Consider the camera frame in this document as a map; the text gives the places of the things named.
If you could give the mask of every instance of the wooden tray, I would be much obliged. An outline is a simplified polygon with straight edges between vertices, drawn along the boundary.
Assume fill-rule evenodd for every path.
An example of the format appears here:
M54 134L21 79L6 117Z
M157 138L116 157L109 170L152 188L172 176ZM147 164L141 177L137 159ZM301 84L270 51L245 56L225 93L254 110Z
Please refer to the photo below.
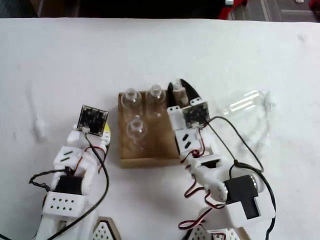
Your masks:
M175 142L175 134L172 131L167 111L156 123L145 117L146 92L141 91L143 116L142 119L147 125L147 143L144 151L133 151L129 147L130 139L127 137L127 123L124 118L124 111L121 105L121 96L118 95L118 127L119 127L119 151L120 165L122 168L146 168L164 167L178 165L179 154Z

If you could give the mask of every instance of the white 3d-printed part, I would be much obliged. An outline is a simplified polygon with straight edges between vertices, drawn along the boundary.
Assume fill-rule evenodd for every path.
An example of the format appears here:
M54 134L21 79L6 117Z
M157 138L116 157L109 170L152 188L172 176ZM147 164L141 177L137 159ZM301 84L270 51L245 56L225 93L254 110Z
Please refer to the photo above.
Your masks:
M76 218L83 212L85 203L85 196L50 191L46 196L43 214Z
M211 233L208 233L203 227L201 226L196 226L188 240L211 240Z
M100 222L96 227L92 240L115 240L110 232L110 229L105 222Z
M201 226L197 226L192 230L188 240L212 240L212 236L213 240L240 240L234 229L221 229L207 232Z

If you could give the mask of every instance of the floor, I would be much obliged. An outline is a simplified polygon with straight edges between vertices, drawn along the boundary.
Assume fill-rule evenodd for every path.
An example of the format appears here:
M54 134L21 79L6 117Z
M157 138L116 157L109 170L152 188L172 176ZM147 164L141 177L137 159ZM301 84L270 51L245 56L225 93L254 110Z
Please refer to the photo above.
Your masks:
M30 0L40 17L77 17L80 0ZM248 0L246 6L232 11L229 20L264 22L320 22L308 2L295 0Z
M309 8L309 0L296 3L294 0L249 0L229 15L229 20L265 22L317 22Z

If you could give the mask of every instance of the white tablecloth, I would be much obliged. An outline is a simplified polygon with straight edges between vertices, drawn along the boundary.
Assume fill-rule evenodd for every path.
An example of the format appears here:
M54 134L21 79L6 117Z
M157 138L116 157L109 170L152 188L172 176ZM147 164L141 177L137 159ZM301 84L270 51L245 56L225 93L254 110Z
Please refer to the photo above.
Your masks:
M263 159L277 202L271 239L317 239L320 223L320 25L221 20L1 19L0 233L29 240L45 191L28 181L52 163L82 104L110 111L110 189L99 206L123 240L179 240L177 224L194 219L203 194L181 166L118 167L118 92L183 78L203 99L268 89L277 103L271 149ZM38 143L27 92L49 128ZM51 176L45 178L50 182ZM90 194L105 188L100 174ZM264 239L270 222L246 227Z

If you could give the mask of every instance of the glass bottle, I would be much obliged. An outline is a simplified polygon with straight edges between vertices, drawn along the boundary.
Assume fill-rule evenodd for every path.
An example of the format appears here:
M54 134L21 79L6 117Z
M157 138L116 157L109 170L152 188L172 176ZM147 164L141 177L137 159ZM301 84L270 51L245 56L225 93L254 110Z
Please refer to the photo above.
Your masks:
M186 89L182 86L181 80L177 79L172 82L172 92L176 103L180 108L184 108L189 105L189 99L187 96Z
M134 118L127 124L126 134L130 139L129 148L132 151L146 149L145 136L147 134L147 126L139 117Z
M150 121L159 120L166 112L166 92L157 84L146 93L145 114Z
M261 107L266 112L270 111L272 104L270 103L269 91L253 90L229 101L222 108L221 114L225 117L232 117Z
M141 94L133 88L129 88L122 94L121 104L123 107L124 119L127 123L135 117L141 116L143 113Z

